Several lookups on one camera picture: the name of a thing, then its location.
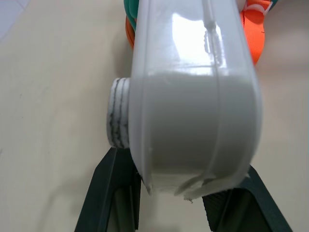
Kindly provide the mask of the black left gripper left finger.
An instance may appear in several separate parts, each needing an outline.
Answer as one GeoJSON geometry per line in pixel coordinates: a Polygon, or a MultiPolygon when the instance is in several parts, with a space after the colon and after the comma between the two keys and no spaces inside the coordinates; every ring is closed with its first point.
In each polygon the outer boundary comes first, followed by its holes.
{"type": "Polygon", "coordinates": [[[95,168],[74,232],[136,232],[140,189],[129,149],[110,148],[95,168]]]}

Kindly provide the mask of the white plastic bottle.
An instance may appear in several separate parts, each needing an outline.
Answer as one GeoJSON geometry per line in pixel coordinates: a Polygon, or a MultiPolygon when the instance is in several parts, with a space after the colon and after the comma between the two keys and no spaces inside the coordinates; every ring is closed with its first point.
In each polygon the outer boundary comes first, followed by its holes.
{"type": "Polygon", "coordinates": [[[190,201],[247,175],[262,98],[238,1],[139,1],[131,76],[112,84],[107,135],[130,150],[148,193],[190,201]]]}

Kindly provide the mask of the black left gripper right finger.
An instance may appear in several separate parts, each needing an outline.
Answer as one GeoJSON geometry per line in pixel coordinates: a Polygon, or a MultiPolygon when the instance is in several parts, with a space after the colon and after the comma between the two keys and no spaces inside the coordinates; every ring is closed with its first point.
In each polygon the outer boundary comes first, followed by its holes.
{"type": "Polygon", "coordinates": [[[251,166],[236,188],[204,196],[212,232],[293,232],[257,171],[251,166]]]}

